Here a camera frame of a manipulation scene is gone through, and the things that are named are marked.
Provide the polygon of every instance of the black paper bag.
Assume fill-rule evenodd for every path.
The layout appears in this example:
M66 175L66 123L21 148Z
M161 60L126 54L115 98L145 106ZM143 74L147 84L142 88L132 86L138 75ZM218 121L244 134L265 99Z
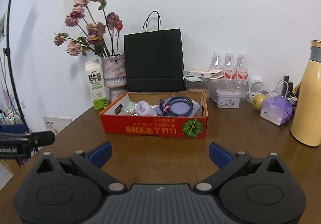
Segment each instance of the black paper bag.
M124 35L127 91L185 91L180 30L161 30L158 14L158 30L146 32L148 18L145 32Z

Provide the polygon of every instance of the pumpkin graphic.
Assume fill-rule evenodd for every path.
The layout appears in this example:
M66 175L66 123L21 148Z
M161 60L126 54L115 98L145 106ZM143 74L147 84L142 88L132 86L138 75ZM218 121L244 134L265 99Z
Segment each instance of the pumpkin graphic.
M197 119L190 119L183 124L182 131L191 138L199 136L203 131L203 123Z

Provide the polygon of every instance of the milk carton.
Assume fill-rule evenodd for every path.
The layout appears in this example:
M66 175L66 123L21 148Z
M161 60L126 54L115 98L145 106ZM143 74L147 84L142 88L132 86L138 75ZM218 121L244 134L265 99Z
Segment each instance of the milk carton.
M88 61L85 63L87 82L89 84L90 94L94 103L95 110L108 106L106 98L102 68L99 60Z

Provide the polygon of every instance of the clear plastic container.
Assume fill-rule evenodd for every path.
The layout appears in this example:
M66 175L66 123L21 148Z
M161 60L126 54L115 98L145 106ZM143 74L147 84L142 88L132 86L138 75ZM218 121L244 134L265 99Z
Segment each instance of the clear plastic container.
M248 78L248 62L245 54L239 54L236 61L237 79L246 80Z
M184 76L184 80L186 82L186 91L203 92L205 95L205 99L208 102L208 99L210 97L209 93L211 79L204 77Z
M223 69L224 69L224 78L226 79L236 78L236 65L233 59L233 53L226 53Z
M210 69L216 69L216 70L223 69L223 62L220 58L220 53L216 53L216 52L213 53Z
M247 80L240 79L225 79L222 80L211 80L211 88L210 88L210 99L216 96L217 89L225 89L225 90L237 90L241 96L241 101L245 100L246 92L248 91Z

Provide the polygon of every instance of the red cardboard box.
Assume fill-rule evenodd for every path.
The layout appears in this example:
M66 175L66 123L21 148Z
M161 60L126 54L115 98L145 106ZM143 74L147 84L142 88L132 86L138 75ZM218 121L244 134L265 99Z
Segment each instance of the red cardboard box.
M200 108L193 117L169 116L126 116L116 115L119 106L125 106L129 101L146 101L150 105L157 105L159 99L167 99L172 92L160 93L125 93L106 107L100 118L106 133L127 135L153 135L169 138L204 139L207 127L207 104L202 92L177 92L178 96L187 96L200 104Z

